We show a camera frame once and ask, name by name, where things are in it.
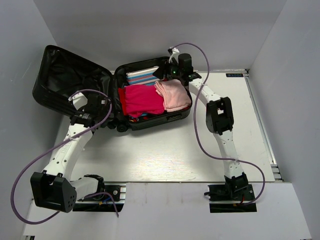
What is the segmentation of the black hard-shell suitcase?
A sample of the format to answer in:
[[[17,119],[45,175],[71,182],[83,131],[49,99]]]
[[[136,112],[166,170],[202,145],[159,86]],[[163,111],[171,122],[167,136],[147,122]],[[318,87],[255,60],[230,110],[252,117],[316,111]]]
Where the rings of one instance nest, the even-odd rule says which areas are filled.
[[[61,47],[48,45],[44,49],[38,76],[36,78],[32,95],[37,103],[54,110],[69,118],[76,113],[75,107],[68,98],[80,90],[97,90],[107,95],[112,104],[112,110],[101,127],[116,129],[123,133],[128,129],[137,131],[155,127],[169,122],[186,118],[191,111],[191,105],[182,110],[162,114],[148,114],[147,120],[130,122],[124,116],[118,94],[118,88],[129,85],[126,74],[134,71],[161,66],[169,57],[163,56],[148,60],[127,63],[119,66],[115,72],[88,60]]]

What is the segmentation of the magenta garment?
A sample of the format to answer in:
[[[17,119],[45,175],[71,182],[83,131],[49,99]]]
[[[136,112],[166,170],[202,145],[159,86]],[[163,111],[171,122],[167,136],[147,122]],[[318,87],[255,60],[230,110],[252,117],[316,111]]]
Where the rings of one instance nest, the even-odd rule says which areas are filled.
[[[165,112],[164,98],[157,93],[154,85],[126,86],[123,88],[123,97],[123,112],[133,118]]]

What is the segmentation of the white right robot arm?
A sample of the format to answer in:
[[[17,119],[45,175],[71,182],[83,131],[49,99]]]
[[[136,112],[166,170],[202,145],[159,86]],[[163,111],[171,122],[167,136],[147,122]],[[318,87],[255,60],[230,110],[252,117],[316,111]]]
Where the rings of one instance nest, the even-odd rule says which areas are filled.
[[[177,48],[168,50],[170,57],[161,63],[158,70],[153,73],[155,77],[164,75],[178,79],[184,88],[195,95],[193,107],[193,125],[197,142],[200,142],[197,129],[197,104],[205,106],[205,124],[213,134],[220,151],[220,157],[211,156],[212,159],[222,161],[226,195],[236,200],[244,193],[248,186],[248,178],[241,166],[233,140],[234,115],[229,97],[221,97],[214,93],[205,80],[194,71],[192,57],[188,53],[180,53]]]

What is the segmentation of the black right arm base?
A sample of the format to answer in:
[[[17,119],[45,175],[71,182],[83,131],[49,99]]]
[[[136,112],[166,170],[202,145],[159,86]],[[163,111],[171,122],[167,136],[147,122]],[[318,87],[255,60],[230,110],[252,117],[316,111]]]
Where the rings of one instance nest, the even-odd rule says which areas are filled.
[[[203,194],[209,200],[209,211],[214,214],[222,213],[255,213],[255,203],[247,204],[255,199],[253,186],[232,193],[226,184],[208,185],[208,190]]]

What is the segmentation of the first aid tin box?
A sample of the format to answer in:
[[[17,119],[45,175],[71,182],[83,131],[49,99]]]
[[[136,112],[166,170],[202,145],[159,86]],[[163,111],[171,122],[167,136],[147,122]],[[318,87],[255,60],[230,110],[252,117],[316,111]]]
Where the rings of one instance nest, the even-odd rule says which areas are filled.
[[[129,85],[152,85],[154,82],[160,81],[159,78],[153,75],[158,68],[159,66],[154,66],[143,70],[128,72],[126,74],[126,80]]]

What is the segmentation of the pink towel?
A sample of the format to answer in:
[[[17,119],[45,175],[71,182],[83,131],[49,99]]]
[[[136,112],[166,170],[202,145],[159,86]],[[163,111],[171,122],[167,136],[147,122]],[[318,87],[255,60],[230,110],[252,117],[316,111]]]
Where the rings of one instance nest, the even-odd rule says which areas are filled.
[[[156,92],[163,97],[164,110],[168,113],[183,110],[192,104],[185,87],[178,79],[156,81]]]

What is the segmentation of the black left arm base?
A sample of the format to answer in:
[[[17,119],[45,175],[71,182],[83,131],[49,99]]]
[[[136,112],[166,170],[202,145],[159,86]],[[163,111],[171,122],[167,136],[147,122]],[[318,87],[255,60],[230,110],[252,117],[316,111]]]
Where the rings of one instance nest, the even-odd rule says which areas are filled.
[[[97,196],[77,200],[73,212],[120,213],[126,199],[125,183],[104,183],[104,192]]]

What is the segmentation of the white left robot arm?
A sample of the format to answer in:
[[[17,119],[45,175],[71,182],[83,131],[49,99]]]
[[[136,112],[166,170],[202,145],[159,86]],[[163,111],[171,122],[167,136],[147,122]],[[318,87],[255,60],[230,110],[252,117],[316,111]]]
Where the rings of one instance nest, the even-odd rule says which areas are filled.
[[[34,172],[30,178],[35,205],[54,211],[68,213],[77,200],[105,196],[104,179],[87,174],[78,180],[71,175],[75,164],[94,132],[109,117],[111,100],[106,94],[93,89],[79,90],[68,99],[76,108],[71,117],[66,136],[54,150],[56,153],[42,172]]]

